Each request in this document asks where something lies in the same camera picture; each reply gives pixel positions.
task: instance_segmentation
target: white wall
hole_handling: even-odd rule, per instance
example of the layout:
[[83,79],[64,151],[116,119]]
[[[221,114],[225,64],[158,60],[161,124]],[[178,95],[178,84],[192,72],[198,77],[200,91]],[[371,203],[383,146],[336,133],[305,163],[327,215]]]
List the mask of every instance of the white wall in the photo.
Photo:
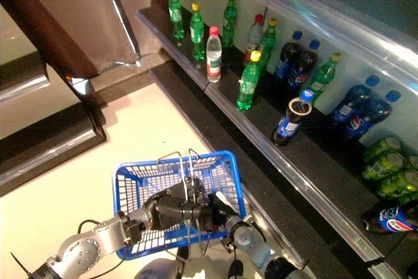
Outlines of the white wall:
[[[192,2],[199,2],[205,23],[216,25],[221,30],[223,11],[225,10],[227,0],[180,1],[188,10],[191,10]],[[236,0],[236,6],[238,9],[238,20],[234,44],[241,51],[244,51],[246,37],[253,23],[254,16],[258,13],[262,14],[265,8],[255,0]],[[276,27],[277,45],[272,51],[272,58],[267,67],[271,73],[278,63],[282,46],[291,38],[294,30],[298,29],[303,32],[302,44],[305,47],[309,45],[312,39],[319,39],[321,46],[318,50],[319,61],[316,68],[324,64],[335,51],[340,51],[344,57],[338,65],[334,80],[315,103],[315,106],[322,113],[328,114],[340,102],[341,98],[352,85],[363,83],[371,74],[377,75],[381,79],[381,82],[376,86],[375,90],[380,96],[384,97],[389,90],[398,90],[402,94],[402,98],[394,104],[393,113],[385,121],[371,128],[362,137],[361,142],[369,146],[385,135],[396,135],[406,146],[418,152],[418,99],[412,92],[399,86],[386,76],[383,76],[380,71],[371,68],[371,66],[360,61],[355,56],[347,54],[344,52],[344,47],[336,47],[326,40],[317,37],[311,31],[303,29],[293,21],[269,9],[266,15],[266,21],[272,17],[278,19],[278,26]]]

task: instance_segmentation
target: water bottle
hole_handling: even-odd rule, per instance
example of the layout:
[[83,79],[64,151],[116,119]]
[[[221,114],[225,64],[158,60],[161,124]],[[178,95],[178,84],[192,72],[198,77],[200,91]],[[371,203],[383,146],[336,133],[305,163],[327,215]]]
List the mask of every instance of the water bottle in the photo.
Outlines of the water bottle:
[[221,78],[222,45],[216,26],[209,28],[209,39],[206,43],[206,63],[208,80],[216,83]]
[[345,125],[355,111],[371,98],[373,94],[371,87],[376,86],[379,81],[376,75],[371,75],[366,80],[368,87],[362,84],[351,87],[338,106],[328,115],[328,124],[332,127]]
[[244,66],[249,63],[251,52],[258,48],[261,37],[263,36],[263,15],[258,14],[255,16],[254,24],[249,29],[246,44],[246,55],[244,57]]
[[[394,90],[385,96],[390,103],[396,102],[400,97],[401,94]],[[348,139],[358,140],[373,125],[389,117],[391,112],[392,106],[389,103],[383,99],[372,98],[349,119],[346,125],[346,136]]]

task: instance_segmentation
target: green soda can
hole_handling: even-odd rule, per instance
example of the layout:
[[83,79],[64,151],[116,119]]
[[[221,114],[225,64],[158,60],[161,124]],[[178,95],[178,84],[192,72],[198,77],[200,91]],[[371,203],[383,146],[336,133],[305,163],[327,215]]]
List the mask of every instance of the green soda can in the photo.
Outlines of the green soda can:
[[399,197],[396,200],[396,203],[397,203],[397,205],[401,206],[401,205],[405,205],[406,203],[412,202],[416,199],[418,199],[418,192],[408,193],[408,194],[405,194],[405,195]]
[[390,152],[368,164],[361,175],[367,180],[380,180],[398,172],[404,167],[404,164],[401,154]]
[[418,171],[418,155],[409,155],[405,160],[406,169]]
[[400,152],[401,149],[402,143],[400,140],[396,137],[385,137],[364,152],[363,160],[368,163],[382,153],[390,151]]
[[396,199],[418,191],[418,172],[403,170],[379,183],[378,195],[384,199]]

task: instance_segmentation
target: black shelf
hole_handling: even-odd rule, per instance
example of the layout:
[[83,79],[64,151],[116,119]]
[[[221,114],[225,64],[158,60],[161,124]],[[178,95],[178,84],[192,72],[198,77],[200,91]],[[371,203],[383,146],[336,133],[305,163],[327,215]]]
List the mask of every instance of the black shelf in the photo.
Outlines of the black shelf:
[[[360,215],[379,201],[359,177],[361,160],[352,153],[348,154],[360,152],[362,146],[358,143],[351,144],[352,147],[332,144],[327,139],[333,138],[333,131],[322,127],[325,117],[315,109],[287,146],[275,147],[270,141],[270,134],[281,117],[278,108],[283,108],[283,103],[280,104],[281,101],[272,97],[271,93],[260,90],[251,109],[239,112],[235,101],[243,69],[242,52],[236,48],[224,50],[221,80],[210,84],[206,78],[205,61],[195,61],[191,56],[191,41],[187,32],[190,16],[183,9],[186,34],[184,39],[178,40],[172,36],[167,10],[152,6],[137,12],[138,20],[150,28],[198,87],[364,261],[386,256],[400,242],[402,235],[381,237],[362,228]],[[266,83],[268,77],[260,82]]]

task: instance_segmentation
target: store shelf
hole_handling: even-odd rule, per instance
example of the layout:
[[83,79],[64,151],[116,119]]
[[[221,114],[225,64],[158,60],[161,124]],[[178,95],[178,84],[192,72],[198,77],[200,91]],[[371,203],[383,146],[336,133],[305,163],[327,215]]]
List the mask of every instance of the store shelf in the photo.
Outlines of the store shelf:
[[418,0],[256,1],[418,95]]
[[[279,239],[298,267],[307,263],[307,267],[318,278],[370,278],[350,274],[353,269],[367,272],[366,264],[357,256],[354,267],[353,264],[347,264],[348,258],[338,259],[333,254],[332,245],[327,242],[333,241],[333,236],[327,237],[324,235],[327,231],[318,231],[317,226],[312,225],[308,218],[318,220],[321,227],[327,223],[321,221],[321,217],[315,217],[319,216],[315,210],[179,65],[173,61],[168,62],[151,69],[150,76],[208,147],[234,153],[244,191],[248,192],[247,200],[263,217],[267,229]],[[298,199],[297,205],[290,201],[294,197]],[[311,215],[307,217],[301,208],[311,212]]]
[[[137,18],[153,31],[185,72],[364,261],[379,259],[396,246],[401,235],[381,237],[363,231],[359,217],[373,207],[378,198],[358,176],[359,159],[347,156],[347,150],[335,152],[333,145],[325,145],[323,133],[329,130],[317,127],[324,118],[320,112],[315,110],[304,121],[288,146],[276,148],[270,141],[270,133],[281,113],[274,100],[260,94],[245,114],[234,105],[242,72],[241,52],[235,48],[224,51],[222,78],[217,84],[209,84],[205,62],[193,61],[190,50],[186,49],[191,48],[189,35],[186,33],[182,40],[172,36],[165,10],[145,8],[138,11]],[[190,13],[186,10],[183,19],[184,25],[188,25]]]

